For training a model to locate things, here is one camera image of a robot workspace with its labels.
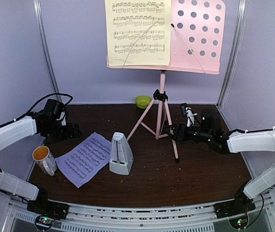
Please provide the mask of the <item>purple sheet music page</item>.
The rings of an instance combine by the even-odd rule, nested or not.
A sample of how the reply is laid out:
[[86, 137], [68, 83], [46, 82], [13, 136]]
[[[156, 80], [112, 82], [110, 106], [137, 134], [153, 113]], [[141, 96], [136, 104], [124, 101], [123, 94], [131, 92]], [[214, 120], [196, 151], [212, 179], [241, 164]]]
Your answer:
[[77, 188], [89, 182], [110, 160], [111, 141], [94, 132], [71, 151], [56, 158], [59, 170]]

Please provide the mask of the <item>white metronome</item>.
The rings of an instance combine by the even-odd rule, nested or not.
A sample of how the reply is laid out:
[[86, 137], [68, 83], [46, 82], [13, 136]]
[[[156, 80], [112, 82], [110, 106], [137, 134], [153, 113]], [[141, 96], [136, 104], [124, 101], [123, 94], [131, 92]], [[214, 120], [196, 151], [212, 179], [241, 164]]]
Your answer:
[[133, 153], [125, 135], [115, 132], [111, 140], [109, 170], [115, 174], [129, 175], [133, 161]]

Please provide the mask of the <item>yellow sheet music page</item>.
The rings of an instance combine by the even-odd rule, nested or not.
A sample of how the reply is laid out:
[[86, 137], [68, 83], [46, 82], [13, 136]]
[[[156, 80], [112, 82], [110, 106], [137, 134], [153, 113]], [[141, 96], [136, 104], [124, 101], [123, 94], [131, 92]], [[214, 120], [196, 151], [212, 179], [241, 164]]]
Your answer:
[[116, 66], [168, 66], [170, 0], [106, 0], [107, 60]]

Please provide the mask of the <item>pink music stand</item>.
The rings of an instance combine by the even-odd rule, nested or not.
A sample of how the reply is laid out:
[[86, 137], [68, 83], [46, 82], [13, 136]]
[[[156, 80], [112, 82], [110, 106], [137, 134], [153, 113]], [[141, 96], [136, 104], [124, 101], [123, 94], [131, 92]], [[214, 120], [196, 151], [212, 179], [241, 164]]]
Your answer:
[[165, 96], [168, 71], [219, 74], [226, 6], [222, 0], [171, 0], [171, 44], [168, 66], [116, 66], [114, 69], [160, 71], [160, 88], [154, 93], [158, 102], [156, 139], [162, 138], [162, 114], [171, 121]]

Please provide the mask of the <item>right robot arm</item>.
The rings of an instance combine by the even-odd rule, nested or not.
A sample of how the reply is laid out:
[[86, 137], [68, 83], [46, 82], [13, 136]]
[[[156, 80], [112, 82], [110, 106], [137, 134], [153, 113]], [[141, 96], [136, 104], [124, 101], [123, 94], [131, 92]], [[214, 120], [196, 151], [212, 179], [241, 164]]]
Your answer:
[[[240, 129], [222, 131], [220, 114], [215, 110], [203, 109], [200, 112], [200, 120], [195, 125], [196, 113], [186, 104], [181, 104], [180, 109], [187, 122], [171, 124], [164, 128], [174, 141], [191, 140], [195, 143], [206, 143], [211, 151], [219, 154], [275, 152], [275, 127], [254, 131]], [[240, 188], [231, 202], [231, 210], [238, 214], [243, 212], [251, 200], [273, 186], [275, 186], [275, 164]]]

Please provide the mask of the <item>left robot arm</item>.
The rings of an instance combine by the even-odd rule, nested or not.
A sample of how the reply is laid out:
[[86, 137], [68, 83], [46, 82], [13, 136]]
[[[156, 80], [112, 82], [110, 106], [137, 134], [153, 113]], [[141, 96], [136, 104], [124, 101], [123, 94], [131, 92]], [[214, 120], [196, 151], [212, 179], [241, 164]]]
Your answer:
[[[39, 134], [54, 143], [79, 138], [82, 133], [77, 123], [67, 122], [66, 105], [58, 100], [47, 100], [39, 112], [29, 110], [24, 115], [0, 125], [0, 151], [16, 142]], [[0, 168], [0, 190], [33, 201], [33, 206], [42, 215], [52, 211], [52, 203], [43, 196], [41, 190]]]

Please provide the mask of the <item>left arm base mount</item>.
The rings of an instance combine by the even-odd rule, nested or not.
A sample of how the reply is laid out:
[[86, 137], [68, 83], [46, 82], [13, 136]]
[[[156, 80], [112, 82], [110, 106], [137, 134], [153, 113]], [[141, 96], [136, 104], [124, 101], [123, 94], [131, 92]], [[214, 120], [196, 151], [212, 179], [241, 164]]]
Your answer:
[[66, 219], [69, 205], [53, 202], [48, 199], [46, 192], [40, 192], [35, 200], [25, 200], [27, 210], [38, 214], [34, 219], [35, 227], [40, 231], [51, 229], [56, 220]]

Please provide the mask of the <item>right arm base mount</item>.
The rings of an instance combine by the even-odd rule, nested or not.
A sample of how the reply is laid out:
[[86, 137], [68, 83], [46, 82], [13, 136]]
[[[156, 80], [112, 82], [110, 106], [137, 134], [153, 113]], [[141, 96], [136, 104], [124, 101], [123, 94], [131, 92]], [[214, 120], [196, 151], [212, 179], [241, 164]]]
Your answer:
[[218, 219], [229, 218], [230, 226], [237, 230], [245, 229], [249, 225], [248, 212], [255, 209], [256, 206], [253, 200], [241, 191], [234, 195], [233, 200], [214, 205], [216, 217]]

